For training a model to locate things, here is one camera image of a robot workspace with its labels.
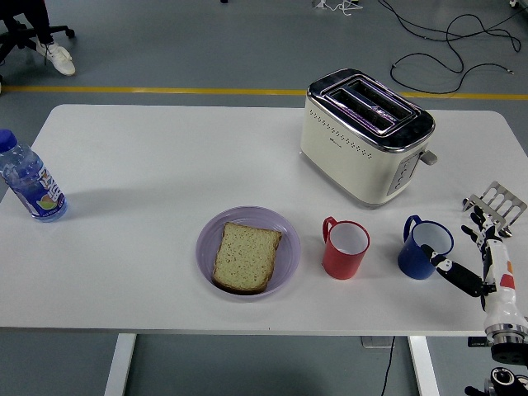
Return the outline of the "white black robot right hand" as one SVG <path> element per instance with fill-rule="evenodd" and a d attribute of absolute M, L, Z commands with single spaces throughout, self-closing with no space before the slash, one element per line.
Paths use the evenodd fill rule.
<path fill-rule="evenodd" d="M 461 229 L 481 253 L 481 276 L 436 252 L 428 244 L 421 245 L 421 250 L 444 279 L 467 295 L 481 299 L 486 313 L 483 327 L 488 338 L 509 332 L 524 342 L 527 339 L 527 319 L 516 306 L 515 278 L 507 247 L 491 215 L 475 206 L 470 218 L 478 228 L 474 230 L 463 225 Z"/>

